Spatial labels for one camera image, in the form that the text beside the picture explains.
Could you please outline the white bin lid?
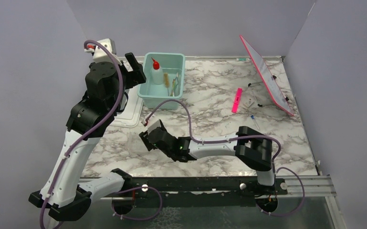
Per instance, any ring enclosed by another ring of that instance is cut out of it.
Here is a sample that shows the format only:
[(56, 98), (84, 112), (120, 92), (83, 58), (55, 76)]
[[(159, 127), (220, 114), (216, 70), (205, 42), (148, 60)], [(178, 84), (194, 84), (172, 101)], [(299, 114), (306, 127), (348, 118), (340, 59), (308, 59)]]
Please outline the white bin lid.
[(134, 87), (128, 90), (128, 97), (124, 95), (121, 107), (122, 113), (117, 113), (112, 126), (133, 128), (138, 125), (141, 116), (143, 100), (137, 94), (138, 88)]

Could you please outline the teal plastic bin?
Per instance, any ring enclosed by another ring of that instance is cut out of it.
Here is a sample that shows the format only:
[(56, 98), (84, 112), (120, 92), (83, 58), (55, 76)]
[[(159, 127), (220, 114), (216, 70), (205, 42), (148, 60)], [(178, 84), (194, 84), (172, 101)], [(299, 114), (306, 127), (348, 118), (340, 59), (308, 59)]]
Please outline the teal plastic bin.
[[(169, 88), (166, 88), (164, 83), (156, 85), (152, 81), (151, 69), (154, 58), (160, 63), (163, 73), (168, 73)], [(147, 81), (139, 85), (138, 96), (142, 98), (144, 105), (147, 108), (156, 108), (159, 104), (168, 99), (180, 100), (183, 96), (184, 81), (185, 81), (185, 67), (186, 56), (181, 53), (165, 53), (165, 52), (148, 52), (143, 61), (143, 70)], [(175, 89), (175, 96), (170, 96), (172, 81), (179, 73), (178, 85)]]

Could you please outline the tan test tube brush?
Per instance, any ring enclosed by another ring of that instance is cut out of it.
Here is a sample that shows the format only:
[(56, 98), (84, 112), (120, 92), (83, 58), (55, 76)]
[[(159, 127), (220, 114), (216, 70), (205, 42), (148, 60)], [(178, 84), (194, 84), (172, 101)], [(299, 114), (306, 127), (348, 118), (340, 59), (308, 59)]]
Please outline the tan test tube brush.
[(170, 83), (169, 83), (169, 76), (168, 76), (168, 73), (164, 73), (163, 74), (163, 77), (164, 77), (164, 85), (166, 88), (169, 88), (170, 86)]

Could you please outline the blue capped test tube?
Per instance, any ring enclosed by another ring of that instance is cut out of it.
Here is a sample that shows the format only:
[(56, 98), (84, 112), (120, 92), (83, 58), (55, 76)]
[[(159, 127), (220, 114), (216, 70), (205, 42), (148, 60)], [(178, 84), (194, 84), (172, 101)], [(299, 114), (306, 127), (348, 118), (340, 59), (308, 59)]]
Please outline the blue capped test tube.
[(260, 127), (259, 127), (254, 115), (251, 115), (251, 119), (253, 120), (255, 126), (257, 127), (257, 129), (260, 130)]

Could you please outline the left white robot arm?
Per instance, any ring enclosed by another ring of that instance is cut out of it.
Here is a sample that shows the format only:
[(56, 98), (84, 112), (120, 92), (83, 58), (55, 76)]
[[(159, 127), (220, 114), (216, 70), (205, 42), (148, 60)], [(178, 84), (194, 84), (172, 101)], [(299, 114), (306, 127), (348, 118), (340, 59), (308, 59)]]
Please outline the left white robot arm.
[(122, 105), (118, 97), (127, 98), (128, 89), (146, 81), (143, 66), (129, 52), (126, 59), (131, 71), (124, 65), (115, 68), (111, 62), (93, 62), (85, 77), (86, 92), (70, 112), (62, 151), (47, 183), (30, 194), (29, 202), (47, 209), (56, 221), (77, 221), (90, 205), (109, 194), (125, 196), (131, 189), (131, 176), (121, 169), (113, 169), (106, 176), (80, 184), (79, 179), (95, 146)]

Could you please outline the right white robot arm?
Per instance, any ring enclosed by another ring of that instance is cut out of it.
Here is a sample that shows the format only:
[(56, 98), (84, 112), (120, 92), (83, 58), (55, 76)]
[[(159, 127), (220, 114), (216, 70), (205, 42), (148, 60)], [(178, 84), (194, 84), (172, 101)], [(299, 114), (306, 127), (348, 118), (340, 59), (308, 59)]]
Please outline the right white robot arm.
[(257, 190), (268, 194), (275, 189), (272, 164), (273, 138), (247, 126), (217, 138), (175, 137), (161, 120), (139, 134), (148, 151), (158, 149), (173, 161), (186, 163), (204, 157), (234, 156), (256, 171)]

